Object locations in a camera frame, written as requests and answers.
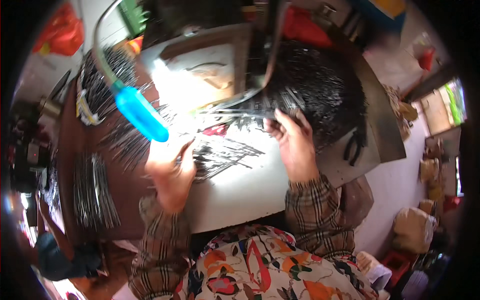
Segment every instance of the orange plastic bag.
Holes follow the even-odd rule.
[[[83,42],[82,20],[77,18],[72,5],[67,2],[48,21],[33,47],[33,52],[72,56]]]

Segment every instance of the hand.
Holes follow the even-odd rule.
[[[193,162],[193,140],[188,142],[152,140],[145,163],[145,172],[152,177],[157,190],[157,200],[170,214],[185,207],[190,187],[197,171]]]
[[[274,120],[264,119],[265,130],[276,138],[280,156],[291,182],[305,182],[319,176],[315,163],[312,127],[300,110],[295,112],[300,126],[288,115],[275,110]]]
[[[45,200],[43,200],[43,195],[39,197],[38,193],[36,192],[35,199],[36,199],[37,207],[40,210],[40,213],[42,214],[42,216],[44,216],[45,214],[48,215],[48,212],[50,211],[50,207],[45,202]]]

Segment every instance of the pliers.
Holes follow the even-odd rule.
[[[366,145],[367,140],[367,133],[364,125],[358,126],[357,129],[353,132],[352,137],[350,137],[347,146],[345,147],[345,151],[343,152],[343,159],[349,160],[349,164],[353,167],[355,162],[360,156],[360,152],[362,148]],[[357,145],[355,149],[355,153],[353,158],[350,159],[350,151],[352,149],[353,144]]]

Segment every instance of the plaid sleeve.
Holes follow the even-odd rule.
[[[140,300],[170,295],[180,283],[188,263],[190,229],[184,213],[162,211],[154,196],[139,203],[145,233],[132,261],[129,288]]]
[[[290,182],[285,196],[285,215],[300,249],[332,260],[352,255],[353,230],[344,228],[336,190],[327,177],[309,182]]]

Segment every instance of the bag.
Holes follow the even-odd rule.
[[[412,253],[427,253],[437,226],[435,217],[419,208],[403,208],[396,215],[393,247]]]
[[[342,186],[340,203],[345,226],[355,228],[360,225],[373,206],[372,190],[365,175]]]

